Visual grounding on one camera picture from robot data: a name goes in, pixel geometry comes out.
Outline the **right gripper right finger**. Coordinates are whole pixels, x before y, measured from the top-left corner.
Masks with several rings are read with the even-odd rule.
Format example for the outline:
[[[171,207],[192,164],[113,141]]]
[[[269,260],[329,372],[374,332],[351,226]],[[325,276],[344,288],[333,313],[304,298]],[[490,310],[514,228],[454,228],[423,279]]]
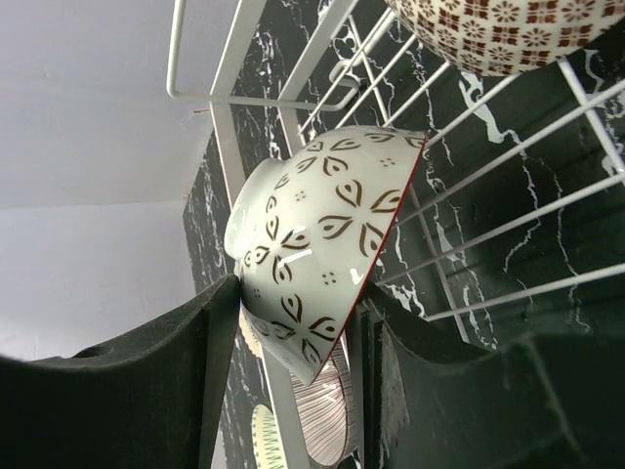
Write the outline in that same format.
[[[527,334],[494,352],[368,283],[381,326],[389,468],[620,468],[624,341]]]

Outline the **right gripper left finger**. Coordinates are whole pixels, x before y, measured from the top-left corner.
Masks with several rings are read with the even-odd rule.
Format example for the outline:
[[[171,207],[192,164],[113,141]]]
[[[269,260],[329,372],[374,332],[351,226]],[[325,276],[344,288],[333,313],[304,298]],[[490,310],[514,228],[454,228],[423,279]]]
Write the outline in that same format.
[[[1,361],[5,468],[207,468],[239,314],[220,278],[73,357]]]

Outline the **purple striped bowl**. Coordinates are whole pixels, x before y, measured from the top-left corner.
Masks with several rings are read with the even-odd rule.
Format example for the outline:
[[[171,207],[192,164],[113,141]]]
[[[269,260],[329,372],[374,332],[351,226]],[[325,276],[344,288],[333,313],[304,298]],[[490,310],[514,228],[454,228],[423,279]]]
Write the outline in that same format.
[[[308,386],[291,374],[307,452],[315,468],[337,468],[357,449],[355,404],[349,362],[339,344]]]

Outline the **green patterned white bowl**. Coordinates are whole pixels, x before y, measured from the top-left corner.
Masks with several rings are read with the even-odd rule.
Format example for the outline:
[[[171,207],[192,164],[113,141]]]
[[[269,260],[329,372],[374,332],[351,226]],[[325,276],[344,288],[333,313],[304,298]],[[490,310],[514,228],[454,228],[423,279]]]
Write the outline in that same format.
[[[258,469],[286,469],[276,421],[266,405],[256,405],[251,420],[252,443]]]

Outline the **red white patterned bowl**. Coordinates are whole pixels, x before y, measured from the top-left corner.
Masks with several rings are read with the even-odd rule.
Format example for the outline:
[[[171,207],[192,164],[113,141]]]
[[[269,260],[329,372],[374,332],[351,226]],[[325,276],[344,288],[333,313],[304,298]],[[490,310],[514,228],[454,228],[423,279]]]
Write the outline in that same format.
[[[262,161],[231,209],[224,247],[267,353],[310,384],[335,348],[402,205],[427,135],[327,131]]]

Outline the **blue patterned white bowl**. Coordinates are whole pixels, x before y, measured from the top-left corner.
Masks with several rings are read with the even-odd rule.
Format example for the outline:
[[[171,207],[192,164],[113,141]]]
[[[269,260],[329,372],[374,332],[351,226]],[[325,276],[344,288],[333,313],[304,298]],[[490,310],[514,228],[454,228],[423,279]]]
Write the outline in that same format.
[[[432,53],[480,76],[546,66],[624,19],[618,0],[398,0],[387,6]]]

